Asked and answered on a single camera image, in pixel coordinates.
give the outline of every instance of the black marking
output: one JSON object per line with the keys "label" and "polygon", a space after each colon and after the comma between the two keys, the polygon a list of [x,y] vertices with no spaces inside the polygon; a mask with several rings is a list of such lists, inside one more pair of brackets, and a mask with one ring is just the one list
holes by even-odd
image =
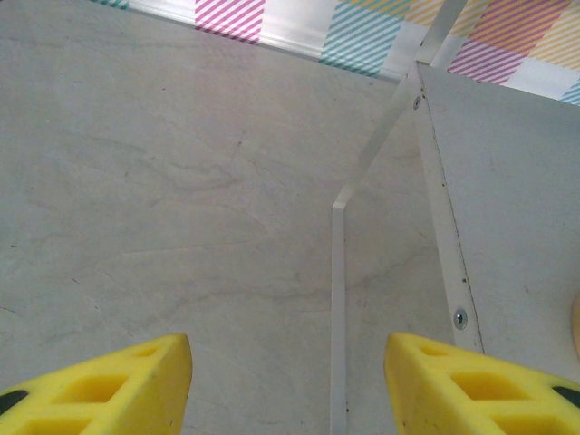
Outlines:
{"label": "black marking", "polygon": [[0,415],[4,414],[10,408],[15,406],[19,401],[28,395],[27,391],[17,390],[7,392],[6,394],[0,396]]}
{"label": "black marking", "polygon": [[580,391],[566,387],[552,387],[552,390],[560,394],[563,398],[576,406],[576,408],[580,408]]}

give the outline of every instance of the screw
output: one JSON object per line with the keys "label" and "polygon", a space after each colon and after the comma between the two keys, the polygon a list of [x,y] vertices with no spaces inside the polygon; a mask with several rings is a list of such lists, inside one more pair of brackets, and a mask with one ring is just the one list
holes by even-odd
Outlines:
{"label": "screw", "polygon": [[453,323],[455,327],[460,331],[464,330],[465,327],[468,325],[468,314],[465,312],[463,308],[458,308],[455,314],[453,315]]}

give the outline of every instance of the colorful striped cloth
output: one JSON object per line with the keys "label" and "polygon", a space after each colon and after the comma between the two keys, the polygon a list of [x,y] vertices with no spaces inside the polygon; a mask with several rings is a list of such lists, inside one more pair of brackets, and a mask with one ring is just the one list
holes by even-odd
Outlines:
{"label": "colorful striped cloth", "polygon": [[[399,79],[443,0],[92,0]],[[436,66],[580,105],[580,0],[468,0]]]}

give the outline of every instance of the marble surface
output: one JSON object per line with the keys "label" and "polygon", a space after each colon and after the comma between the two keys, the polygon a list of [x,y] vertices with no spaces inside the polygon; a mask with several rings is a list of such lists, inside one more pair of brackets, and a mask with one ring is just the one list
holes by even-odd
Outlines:
{"label": "marble surface", "polygon": [[[81,0],[0,3],[0,388],[171,332],[184,434],[328,431],[330,216],[393,85]],[[451,340],[411,115],[347,210],[349,428]]]}

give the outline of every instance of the metal bracket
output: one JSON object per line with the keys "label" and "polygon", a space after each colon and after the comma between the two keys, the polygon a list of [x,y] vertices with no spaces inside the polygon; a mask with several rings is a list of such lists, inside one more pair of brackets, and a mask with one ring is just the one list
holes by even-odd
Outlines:
{"label": "metal bracket", "polygon": [[[420,45],[415,61],[430,64],[439,51],[451,27],[459,17],[467,0],[445,0],[433,24]],[[344,183],[333,204],[332,224],[332,290],[331,290],[331,376],[330,376],[330,434],[346,435],[346,275],[344,210],[358,189],[364,175],[387,140],[392,127],[412,102],[407,74],[399,82],[386,112],[362,150],[358,162]]]}

